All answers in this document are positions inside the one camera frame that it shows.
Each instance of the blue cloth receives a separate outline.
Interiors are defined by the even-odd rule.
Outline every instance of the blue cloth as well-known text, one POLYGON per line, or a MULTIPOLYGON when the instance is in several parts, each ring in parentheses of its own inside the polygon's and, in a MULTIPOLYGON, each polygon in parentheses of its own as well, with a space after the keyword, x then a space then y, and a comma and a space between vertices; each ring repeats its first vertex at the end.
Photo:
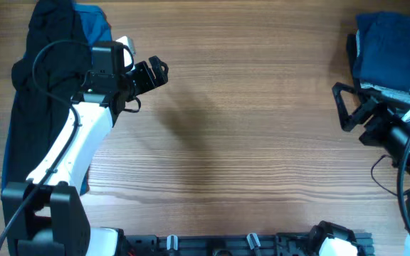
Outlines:
MULTIPOLYGON (((74 4, 74 10, 80 14, 80 20, 82 21, 83 32, 90 45, 95 44, 97 41, 111 41, 112 34, 110 32, 110 26, 105 20, 104 12, 98 6, 74 4)), ((17 94, 15 94, 14 101, 17 101, 17 94)), ((9 133, 6 141, 6 148, 4 152, 3 171, 1 177, 1 189, 6 187, 7 180, 7 166, 9 159, 9 142, 11 137, 11 125, 9 125, 9 133)), ((83 195, 88 187, 88 172, 83 179, 82 186, 80 188, 80 194, 83 195)))
POLYGON ((410 16, 379 12, 357 16, 360 54, 355 78, 408 92, 410 88, 410 16))
POLYGON ((97 41, 111 41, 110 26, 105 20, 103 10, 99 6, 74 4, 74 9, 80 14, 83 32, 90 45, 97 41))

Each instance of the wood grain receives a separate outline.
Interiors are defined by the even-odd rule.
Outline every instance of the wood grain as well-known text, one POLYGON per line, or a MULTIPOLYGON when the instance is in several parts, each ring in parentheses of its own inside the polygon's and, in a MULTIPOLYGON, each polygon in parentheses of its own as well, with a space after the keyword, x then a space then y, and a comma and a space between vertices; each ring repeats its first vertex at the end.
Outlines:
MULTIPOLYGON (((11 66, 33 11, 31 0, 16 3, 0 0, 0 177, 11 66)), ((373 233, 378 255, 401 255, 396 200, 369 175, 384 152, 358 142, 361 127, 341 131, 331 87, 350 83, 345 40, 354 16, 410 14, 410 1, 95 4, 113 38, 134 39, 137 61, 157 55, 170 73, 167 85, 141 96, 139 114, 120 115, 96 153, 82 197, 92 225, 235 235, 308 231, 328 220, 373 233)), ((394 188, 388 161, 376 176, 394 188)))

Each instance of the black bracket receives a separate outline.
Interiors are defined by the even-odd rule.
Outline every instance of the black bracket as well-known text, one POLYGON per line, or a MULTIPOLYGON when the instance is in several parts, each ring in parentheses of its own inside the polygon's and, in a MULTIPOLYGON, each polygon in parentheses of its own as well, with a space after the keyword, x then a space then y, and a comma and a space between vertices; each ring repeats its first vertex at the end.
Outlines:
POLYGON ((165 85, 169 78, 167 73, 169 67, 163 63, 157 56, 149 58, 152 69, 148 67, 145 61, 135 64, 135 68, 126 73, 127 80, 130 84, 130 95, 126 102, 134 100, 138 95, 144 94, 161 85, 165 85))
POLYGON ((320 247, 324 243, 325 238, 338 238, 350 242, 359 250, 358 256, 366 255, 364 250, 357 244, 354 231, 327 221, 321 221, 319 225, 312 227, 308 235, 307 250, 319 255, 320 247))
MULTIPOLYGON (((7 184, 1 195, 6 225, 34 186, 7 184)), ((90 224, 77 190, 67 185, 43 186, 7 235, 10 255, 84 256, 89 242, 90 224), (45 205, 50 206, 50 218, 35 214, 45 205)))
POLYGON ((338 117, 340 118, 341 129, 345 132, 350 132, 357 124, 364 124, 368 118, 372 116, 378 106, 378 102, 370 97, 366 102, 362 103, 352 114, 348 114, 346 105, 341 96, 341 91, 345 91, 354 95, 359 93, 349 85, 344 85, 337 82, 332 88, 333 97, 335 98, 336 107, 338 109, 338 117))

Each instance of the black cloth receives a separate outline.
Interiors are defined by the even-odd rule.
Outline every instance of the black cloth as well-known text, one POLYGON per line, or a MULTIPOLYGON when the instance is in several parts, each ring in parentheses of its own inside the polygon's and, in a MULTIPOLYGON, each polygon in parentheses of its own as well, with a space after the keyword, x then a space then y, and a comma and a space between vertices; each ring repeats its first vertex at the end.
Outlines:
POLYGON ((380 12, 357 16, 360 54, 355 78, 408 92, 410 88, 410 16, 380 12))
MULTIPOLYGON (((45 157, 68 117, 69 109, 40 93, 31 77, 38 52, 60 39, 88 43, 79 14, 73 10, 71 0, 40 0, 29 22, 25 57, 12 67, 12 83, 17 97, 11 113, 6 182, 25 181, 45 157)), ((89 69, 89 48, 60 43, 47 50, 40 59, 36 80, 47 91, 69 100, 89 69)))

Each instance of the black mount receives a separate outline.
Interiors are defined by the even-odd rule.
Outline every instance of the black mount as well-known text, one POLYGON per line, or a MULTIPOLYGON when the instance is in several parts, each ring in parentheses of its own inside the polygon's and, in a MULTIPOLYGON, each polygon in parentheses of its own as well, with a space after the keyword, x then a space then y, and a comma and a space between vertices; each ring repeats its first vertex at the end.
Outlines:
POLYGON ((346 132, 352 131, 357 124, 364 124, 364 122, 371 117, 374 110, 376 109, 378 102, 374 98, 369 98, 364 104, 361 104, 351 115, 347 113, 346 105, 341 96, 341 91, 352 93, 358 96, 357 91, 348 85, 344 85, 337 82, 332 88, 333 97, 335 97, 335 102, 338 108, 338 115, 340 116, 341 129, 346 132))
MULTIPOLYGON (((6 225, 33 188, 32 183, 9 182, 3 190, 6 225)), ((7 235, 10 255, 85 255, 89 241, 90 224, 77 190, 62 183, 43 186, 7 235), (50 206, 50 218, 35 214, 44 206, 50 206)))
POLYGON ((357 247, 358 256, 374 255, 373 239, 370 233, 354 234, 339 225, 320 222, 309 233, 277 233, 276 235, 253 235, 257 245, 249 243, 248 236, 203 236, 179 237, 177 248, 169 244, 173 239, 158 238, 155 235, 128 235, 133 255, 159 256, 307 256, 319 255, 325 238, 339 238, 357 247))
POLYGON ((113 125, 118 115, 125 109, 126 102, 136 100, 141 107, 138 95, 165 85, 169 67, 157 56, 149 58, 150 69, 144 61, 125 67, 122 43, 114 41, 97 42, 92 49, 93 69, 85 76, 85 83, 79 93, 72 98, 73 104, 79 102, 99 103, 109 107, 113 125))

